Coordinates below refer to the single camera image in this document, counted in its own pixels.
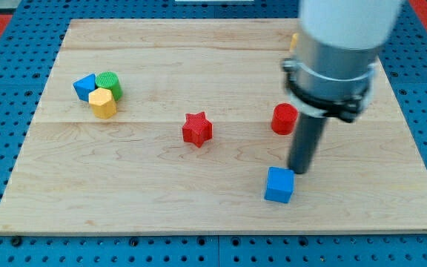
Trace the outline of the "yellow block behind arm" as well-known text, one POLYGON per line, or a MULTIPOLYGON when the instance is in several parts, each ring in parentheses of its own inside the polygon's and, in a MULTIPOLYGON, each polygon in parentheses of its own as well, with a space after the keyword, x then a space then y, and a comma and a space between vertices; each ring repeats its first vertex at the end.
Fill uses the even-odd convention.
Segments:
POLYGON ((296 49, 298 38, 299 38, 299 34, 298 33, 294 33, 291 36, 291 42, 290 42, 290 48, 289 48, 289 51, 291 53, 293 53, 295 51, 295 49, 296 49))

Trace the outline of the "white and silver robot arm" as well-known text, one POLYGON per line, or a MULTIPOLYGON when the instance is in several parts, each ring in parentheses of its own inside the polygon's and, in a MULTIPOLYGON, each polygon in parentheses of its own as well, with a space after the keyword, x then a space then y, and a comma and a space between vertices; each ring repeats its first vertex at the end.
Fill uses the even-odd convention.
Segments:
POLYGON ((301 113, 353 122, 370 104, 377 54, 403 0, 302 0, 285 89, 301 113))

